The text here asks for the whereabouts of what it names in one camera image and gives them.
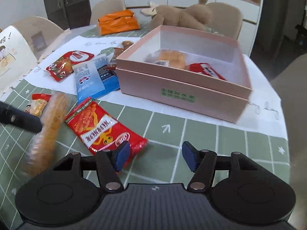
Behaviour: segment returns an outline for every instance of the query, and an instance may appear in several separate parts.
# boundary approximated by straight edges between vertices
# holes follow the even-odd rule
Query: red snack package
[[[74,108],[65,123],[93,155],[104,149],[115,150],[123,141],[128,141],[131,158],[147,144],[147,139],[122,125],[91,98]]]
[[[194,63],[188,66],[188,70],[194,73],[201,73],[210,77],[225,80],[208,63]]]
[[[72,66],[93,58],[94,55],[82,51],[70,51],[65,53],[61,58],[53,62],[46,70],[56,81],[61,81],[73,73]]]

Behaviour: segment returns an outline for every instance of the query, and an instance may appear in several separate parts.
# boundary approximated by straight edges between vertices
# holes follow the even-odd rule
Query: pink box
[[[227,81],[144,62],[160,49],[188,53],[209,63]],[[251,93],[236,40],[198,30],[160,26],[117,57],[121,91],[235,123]]]

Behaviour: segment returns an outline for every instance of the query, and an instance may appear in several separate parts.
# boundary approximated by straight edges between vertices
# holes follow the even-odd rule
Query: white and blue package
[[[87,97],[95,99],[119,89],[116,74],[106,69],[108,63],[106,56],[99,55],[73,66],[76,74],[78,104]]]

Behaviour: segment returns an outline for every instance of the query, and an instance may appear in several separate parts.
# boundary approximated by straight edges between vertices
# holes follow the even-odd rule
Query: dining chair
[[[97,3],[92,11],[90,25],[95,25],[98,18],[110,13],[126,10],[123,0],[104,0]]]
[[[64,32],[58,25],[46,18],[33,16],[13,23],[30,46],[34,55],[46,49],[61,33]]]
[[[220,34],[238,39],[243,17],[239,9],[226,3],[209,3],[206,5],[212,11],[212,21],[206,26],[211,27]]]
[[[289,222],[307,229],[307,54],[295,59],[271,85],[281,98],[290,152],[290,185],[296,193],[296,206]]]

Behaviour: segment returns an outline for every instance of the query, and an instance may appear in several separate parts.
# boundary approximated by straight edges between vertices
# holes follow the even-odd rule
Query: wall
[[[304,17],[306,0],[289,0],[286,16],[284,35],[291,40],[295,40],[297,30],[296,25],[301,25]]]
[[[1,29],[30,16],[47,18],[44,0],[0,0]]]

